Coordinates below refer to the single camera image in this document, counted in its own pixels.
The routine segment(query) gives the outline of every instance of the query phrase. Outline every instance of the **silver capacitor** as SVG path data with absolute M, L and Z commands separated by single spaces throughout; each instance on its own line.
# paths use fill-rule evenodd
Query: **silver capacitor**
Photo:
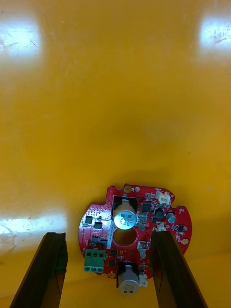
M 133 295 L 137 293 L 139 289 L 139 278 L 132 271 L 131 265 L 125 266 L 125 272 L 119 275 L 119 290 L 121 294 Z
M 133 228 L 137 220 L 136 212 L 127 199 L 122 199 L 122 203 L 113 210 L 113 217 L 114 224 L 122 230 Z

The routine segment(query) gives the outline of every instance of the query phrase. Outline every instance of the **electrolytic capacitor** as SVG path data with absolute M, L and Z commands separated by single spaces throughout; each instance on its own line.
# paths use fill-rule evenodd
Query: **electrolytic capacitor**
M 114 224 L 122 230 L 128 230 L 136 224 L 136 212 L 129 200 L 122 199 L 122 203 L 113 210 Z
M 172 224 L 172 223 L 175 223 L 176 220 L 177 220 L 175 214 L 172 213 L 172 212 L 167 213 L 166 218 L 167 218 L 167 221 L 168 221 L 169 223 L 171 223 L 171 224 Z

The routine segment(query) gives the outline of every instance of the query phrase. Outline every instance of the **red circuit board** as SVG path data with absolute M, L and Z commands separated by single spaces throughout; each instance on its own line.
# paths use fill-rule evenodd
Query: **red circuit board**
M 167 192 L 170 196 L 169 206 L 161 207 L 156 199 L 158 191 L 165 193 Z M 146 215 L 146 223 L 134 227 L 137 237 L 136 240 L 129 246 L 120 245 L 113 239 L 113 234 L 116 231 L 116 227 L 112 220 L 112 207 L 114 196 L 123 196 L 127 198 L 136 198 L 138 202 L 137 216 L 142 216 L 142 205 L 143 203 L 150 204 L 151 209 Z M 152 231 L 157 231 L 157 223 L 161 222 L 167 231 L 171 231 L 176 237 L 178 245 L 184 254 L 189 246 L 191 235 L 192 235 L 192 222 L 189 212 L 186 207 L 178 206 L 172 207 L 175 196 L 170 191 L 164 188 L 145 187 L 139 185 L 126 184 L 122 189 L 118 189 L 115 186 L 108 188 L 106 202 L 104 205 L 91 204 L 85 214 L 82 217 L 79 226 L 79 246 L 83 256 L 85 256 L 86 249 L 100 249 L 105 250 L 105 260 L 103 273 L 107 274 L 109 278 L 116 277 L 116 271 L 119 261 L 135 262 L 140 271 L 147 275 L 147 279 L 152 278 L 152 271 L 150 267 L 149 254 L 150 254 L 150 238 Z M 162 208 L 165 212 L 165 216 L 162 219 L 157 219 L 153 223 L 154 213 L 157 208 Z M 166 218 L 168 212 L 175 213 L 176 222 L 170 224 Z M 92 217 L 91 223 L 86 223 L 86 217 Z M 95 229 L 95 222 L 101 222 L 101 228 Z M 98 243 L 92 243 L 92 237 L 99 239 Z M 100 245 L 100 241 L 107 243 L 106 246 Z M 145 251 L 146 258 L 141 258 L 138 250 L 139 241 L 148 242 L 148 249 Z M 111 256 L 111 251 L 116 250 L 117 256 Z M 114 266 L 109 265 L 110 260 L 114 260 Z

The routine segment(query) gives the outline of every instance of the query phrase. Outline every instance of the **mounting hole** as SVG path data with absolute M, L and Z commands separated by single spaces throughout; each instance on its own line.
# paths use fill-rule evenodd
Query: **mounting hole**
M 136 229 L 128 230 L 116 229 L 113 234 L 113 239 L 116 244 L 121 246 L 130 246 L 137 240 L 138 234 Z

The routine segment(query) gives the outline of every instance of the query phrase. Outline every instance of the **surface-mount chip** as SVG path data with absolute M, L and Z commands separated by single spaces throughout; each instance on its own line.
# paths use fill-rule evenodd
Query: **surface-mount chip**
M 151 204 L 143 203 L 143 205 L 142 205 L 142 212 L 149 212 L 151 207 L 152 207 Z
M 155 210 L 155 218 L 163 219 L 164 216 L 165 216 L 165 213 L 162 209 L 158 208 L 157 210 Z
M 99 241 L 99 238 L 98 238 L 97 236 L 93 236 L 93 237 L 91 238 L 91 243 L 97 244 L 98 241 Z
M 100 246 L 107 247 L 107 240 L 100 240 Z
M 102 223 L 101 222 L 95 222 L 95 225 L 94 225 L 94 228 L 95 229 L 101 229 L 102 228 Z
M 116 257 L 117 254 L 118 254 L 118 250 L 112 249 L 112 250 L 111 250 L 110 256 L 111 256 L 111 257 Z
M 85 223 L 92 223 L 92 216 L 86 216 Z
M 113 267 L 115 265 L 116 265 L 116 261 L 115 260 L 109 260 L 108 266 Z

